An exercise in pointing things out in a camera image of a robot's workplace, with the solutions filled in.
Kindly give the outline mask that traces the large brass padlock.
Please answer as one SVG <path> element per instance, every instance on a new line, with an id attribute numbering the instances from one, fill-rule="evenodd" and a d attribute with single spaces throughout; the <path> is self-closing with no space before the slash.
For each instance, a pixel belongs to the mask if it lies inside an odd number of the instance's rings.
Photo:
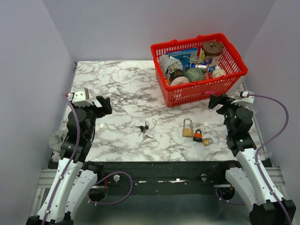
<path id="1" fill-rule="evenodd" d="M 190 118 L 185 118 L 183 121 L 182 136 L 183 137 L 194 136 L 193 122 Z"/>

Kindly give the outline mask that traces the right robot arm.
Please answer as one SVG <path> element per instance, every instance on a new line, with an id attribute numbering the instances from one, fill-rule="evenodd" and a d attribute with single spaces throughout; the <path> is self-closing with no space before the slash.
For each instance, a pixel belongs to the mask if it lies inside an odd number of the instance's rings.
<path id="1" fill-rule="evenodd" d="M 266 168 L 259 152 L 272 140 L 277 138 L 286 128 L 289 113 L 281 103 L 286 115 L 284 126 L 272 138 L 256 147 L 249 130 L 253 125 L 253 112 L 247 106 L 254 103 L 256 94 L 243 91 L 240 99 L 211 95 L 209 108 L 221 105 L 216 112 L 224 117 L 227 129 L 227 146 L 236 157 L 241 167 L 223 167 L 216 171 L 218 182 L 229 182 L 240 195 L 249 210 L 249 220 L 253 225 L 290 225 L 296 212 L 292 200 L 287 200 L 278 190 Z"/>

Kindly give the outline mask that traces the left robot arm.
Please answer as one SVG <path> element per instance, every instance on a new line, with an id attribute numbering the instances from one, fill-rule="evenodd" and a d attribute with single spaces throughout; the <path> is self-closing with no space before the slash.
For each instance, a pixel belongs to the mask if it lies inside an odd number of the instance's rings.
<path id="1" fill-rule="evenodd" d="M 101 167 L 86 157 L 96 133 L 96 120 L 112 114 L 110 98 L 97 96 L 97 107 L 84 91 L 63 94 L 71 112 L 67 136 L 60 147 L 57 172 L 45 202 L 28 225 L 72 225 L 75 214 L 93 185 L 103 182 Z"/>

